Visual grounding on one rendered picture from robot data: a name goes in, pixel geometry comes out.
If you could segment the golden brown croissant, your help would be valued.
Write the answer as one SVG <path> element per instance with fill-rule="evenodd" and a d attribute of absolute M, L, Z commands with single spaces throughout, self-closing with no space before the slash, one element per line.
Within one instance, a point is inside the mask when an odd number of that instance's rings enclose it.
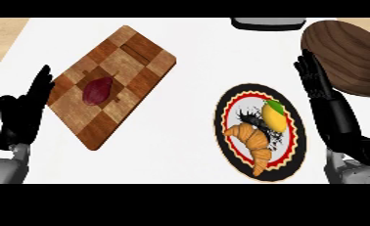
<path fill-rule="evenodd" d="M 248 123 L 232 125 L 223 132 L 225 136 L 232 136 L 244 144 L 253 158 L 253 175 L 259 176 L 267 167 L 272 158 L 272 151 L 267 149 L 269 141 L 260 129 L 253 128 Z"/>

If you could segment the yellow lemon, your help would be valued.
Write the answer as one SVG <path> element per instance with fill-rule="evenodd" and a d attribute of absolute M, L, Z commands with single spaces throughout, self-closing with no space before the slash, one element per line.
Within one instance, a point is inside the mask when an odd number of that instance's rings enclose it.
<path fill-rule="evenodd" d="M 278 133 L 285 130 L 285 117 L 281 103 L 266 100 L 262 107 L 262 118 L 267 127 Z"/>

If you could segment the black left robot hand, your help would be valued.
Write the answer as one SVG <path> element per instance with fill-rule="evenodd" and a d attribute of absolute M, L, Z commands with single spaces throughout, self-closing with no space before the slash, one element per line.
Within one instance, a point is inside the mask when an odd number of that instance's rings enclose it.
<path fill-rule="evenodd" d="M 29 145 L 35 139 L 41 113 L 48 99 L 51 81 L 50 67 L 44 65 L 31 83 L 29 91 L 14 98 L 0 97 L 0 150 L 8 151 L 11 145 Z"/>

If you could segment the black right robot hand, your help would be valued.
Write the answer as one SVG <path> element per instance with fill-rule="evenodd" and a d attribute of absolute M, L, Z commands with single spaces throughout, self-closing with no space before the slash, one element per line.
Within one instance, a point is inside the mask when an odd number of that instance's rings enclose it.
<path fill-rule="evenodd" d="M 328 149 L 370 165 L 370 138 L 361 135 L 349 103 L 333 88 L 319 61 L 307 49 L 301 50 L 293 65 L 309 98 L 318 134 Z"/>

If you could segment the black red patterned plate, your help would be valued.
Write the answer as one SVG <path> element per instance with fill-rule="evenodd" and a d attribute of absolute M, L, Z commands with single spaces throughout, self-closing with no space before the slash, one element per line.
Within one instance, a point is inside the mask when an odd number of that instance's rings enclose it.
<path fill-rule="evenodd" d="M 264 182 L 293 175 L 304 159 L 304 127 L 275 89 L 233 86 L 216 104 L 214 128 L 220 151 L 242 174 Z"/>

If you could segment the dark red sweet potato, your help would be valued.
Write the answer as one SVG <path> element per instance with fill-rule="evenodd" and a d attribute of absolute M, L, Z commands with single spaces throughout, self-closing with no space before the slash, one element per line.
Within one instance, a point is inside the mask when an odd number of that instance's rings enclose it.
<path fill-rule="evenodd" d="M 111 85 L 112 85 L 111 77 L 102 77 L 93 80 L 87 84 L 84 91 L 82 91 L 82 102 L 88 106 L 94 106 L 106 100 L 109 96 Z"/>

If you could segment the checkered wooden cutting board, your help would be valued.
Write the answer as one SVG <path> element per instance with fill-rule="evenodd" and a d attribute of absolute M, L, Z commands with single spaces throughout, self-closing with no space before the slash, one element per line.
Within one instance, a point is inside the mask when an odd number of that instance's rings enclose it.
<path fill-rule="evenodd" d="M 174 64 L 174 56 L 124 25 L 54 78 L 47 106 L 88 150 L 99 149 Z M 88 106 L 82 91 L 102 77 L 112 78 L 109 96 Z"/>

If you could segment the dark brown wooden bowl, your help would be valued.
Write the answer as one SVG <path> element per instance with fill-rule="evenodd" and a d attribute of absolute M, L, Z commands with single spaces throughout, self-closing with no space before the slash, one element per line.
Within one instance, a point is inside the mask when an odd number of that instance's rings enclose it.
<path fill-rule="evenodd" d="M 341 21 L 318 21 L 303 30 L 300 49 L 307 49 L 341 92 L 370 97 L 370 31 Z"/>

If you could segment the black and grey appliance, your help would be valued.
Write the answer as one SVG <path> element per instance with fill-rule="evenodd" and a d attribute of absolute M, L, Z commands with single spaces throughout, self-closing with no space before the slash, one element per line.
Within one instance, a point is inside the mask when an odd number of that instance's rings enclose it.
<path fill-rule="evenodd" d="M 304 18 L 232 18 L 230 24 L 238 29 L 259 31 L 297 30 L 306 23 Z"/>

